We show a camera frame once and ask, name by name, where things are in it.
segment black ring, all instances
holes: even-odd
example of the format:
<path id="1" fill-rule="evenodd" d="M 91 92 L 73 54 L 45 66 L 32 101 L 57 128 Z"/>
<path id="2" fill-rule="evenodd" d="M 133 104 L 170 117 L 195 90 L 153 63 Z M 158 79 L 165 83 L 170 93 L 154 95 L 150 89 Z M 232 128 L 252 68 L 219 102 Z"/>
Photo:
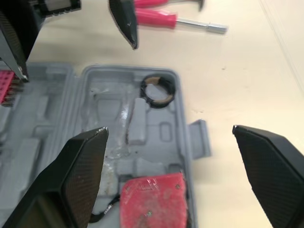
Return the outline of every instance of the black ring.
<path id="1" fill-rule="evenodd" d="M 148 84 L 153 84 L 156 86 L 161 86 L 164 88 L 168 94 L 167 98 L 163 100 L 153 100 L 148 97 L 146 93 L 146 88 Z M 174 100 L 176 92 L 175 80 L 172 76 L 153 74 L 144 78 L 141 83 L 140 97 L 145 98 L 146 102 L 150 105 L 151 108 L 164 108 L 167 107 L 171 101 Z"/>

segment pink screwdriver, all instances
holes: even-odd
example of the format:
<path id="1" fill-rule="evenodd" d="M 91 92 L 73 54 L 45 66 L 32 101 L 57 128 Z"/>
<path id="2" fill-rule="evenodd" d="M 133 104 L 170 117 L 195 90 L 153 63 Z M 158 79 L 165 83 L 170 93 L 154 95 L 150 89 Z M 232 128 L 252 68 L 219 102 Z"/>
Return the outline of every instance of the pink screwdriver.
<path id="1" fill-rule="evenodd" d="M 194 20 L 182 19 L 178 18 L 177 14 L 168 14 L 159 11 L 155 11 L 152 9 L 140 9 L 136 8 L 136 17 L 137 23 L 139 25 L 150 25 L 150 26 L 157 26 L 157 27 L 166 27 L 170 29 L 174 29 L 176 24 L 184 24 L 187 26 L 194 26 L 197 28 L 205 29 L 209 32 L 216 32 L 216 33 L 226 33 L 227 26 L 214 24 L 214 23 L 204 23 L 198 22 Z"/>
<path id="2" fill-rule="evenodd" d="M 136 8 L 145 8 L 145 7 L 153 7 L 164 5 L 168 3 L 170 0 L 135 0 L 134 4 Z M 203 8 L 205 0 L 195 0 L 199 3 L 199 11 Z"/>

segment tool case compartment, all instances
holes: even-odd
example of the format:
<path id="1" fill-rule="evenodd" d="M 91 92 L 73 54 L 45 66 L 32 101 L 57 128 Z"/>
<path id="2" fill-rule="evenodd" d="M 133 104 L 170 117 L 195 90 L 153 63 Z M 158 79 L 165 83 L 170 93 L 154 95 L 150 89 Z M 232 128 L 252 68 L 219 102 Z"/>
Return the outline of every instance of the tool case compartment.
<path id="1" fill-rule="evenodd" d="M 107 149 L 118 142 L 123 150 L 105 154 L 93 212 L 105 210 L 129 179 L 181 171 L 187 184 L 190 224 L 198 227 L 191 162 L 210 156 L 209 139 L 203 120 L 186 124 L 175 72 L 96 65 L 77 78 L 68 64 L 32 63 L 28 67 L 30 83 L 24 92 L 17 95 L 12 108 L 0 107 L 0 225 L 69 138 L 107 126 Z M 168 75 L 176 83 L 175 98 L 165 108 L 151 108 L 140 98 L 141 81 L 153 74 Z M 151 96 L 164 96 L 155 86 L 149 91 Z M 101 221 L 88 225 L 109 226 L 120 227 L 118 204 Z"/>

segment red plastic block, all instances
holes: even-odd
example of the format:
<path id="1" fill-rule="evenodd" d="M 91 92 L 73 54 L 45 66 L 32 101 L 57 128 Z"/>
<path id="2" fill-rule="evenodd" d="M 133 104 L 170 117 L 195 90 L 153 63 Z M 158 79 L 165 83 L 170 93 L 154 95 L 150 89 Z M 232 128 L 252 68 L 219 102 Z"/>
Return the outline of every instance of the red plastic block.
<path id="1" fill-rule="evenodd" d="M 120 196 L 122 228 L 185 228 L 186 184 L 182 173 L 129 180 Z"/>
<path id="2" fill-rule="evenodd" d="M 7 92 L 10 90 L 10 84 L 15 77 L 15 73 L 10 70 L 0 71 L 0 104 L 5 101 Z"/>

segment white table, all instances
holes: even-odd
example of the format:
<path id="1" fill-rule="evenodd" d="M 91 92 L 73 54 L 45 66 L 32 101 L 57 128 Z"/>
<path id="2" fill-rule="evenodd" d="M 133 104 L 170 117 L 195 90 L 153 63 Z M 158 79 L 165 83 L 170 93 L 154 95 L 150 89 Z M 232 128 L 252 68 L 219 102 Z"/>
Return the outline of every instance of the white table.
<path id="1" fill-rule="evenodd" d="M 188 122 L 209 126 L 213 156 L 194 162 L 199 227 L 270 228 L 248 183 L 232 126 L 243 124 L 286 136 L 304 152 L 301 83 L 269 21 L 266 0 L 206 0 L 164 9 L 183 18 L 229 25 L 226 35 L 184 28 L 140 27 L 133 51 L 117 30 L 106 0 L 83 0 L 83 9 L 51 20 L 30 61 L 174 69 L 181 78 Z"/>

